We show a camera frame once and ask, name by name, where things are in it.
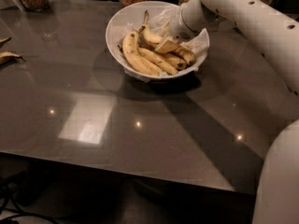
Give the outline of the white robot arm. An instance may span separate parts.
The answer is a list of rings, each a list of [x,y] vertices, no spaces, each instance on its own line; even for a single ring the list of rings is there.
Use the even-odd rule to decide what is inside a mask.
[[[259,49],[287,88],[299,92],[299,28],[294,19],[260,0],[190,0],[166,25],[188,41],[221,16]],[[280,132],[260,175],[252,224],[299,224],[299,120]]]

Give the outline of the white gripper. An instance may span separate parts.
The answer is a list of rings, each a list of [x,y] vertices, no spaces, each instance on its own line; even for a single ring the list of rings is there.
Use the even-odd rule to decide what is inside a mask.
[[[156,46],[156,52],[162,54],[168,53],[179,46],[178,42],[188,42],[197,36],[197,33],[192,31],[183,20],[182,9],[180,7],[172,14],[169,21],[168,33],[177,40],[177,42],[171,39],[165,39]]]

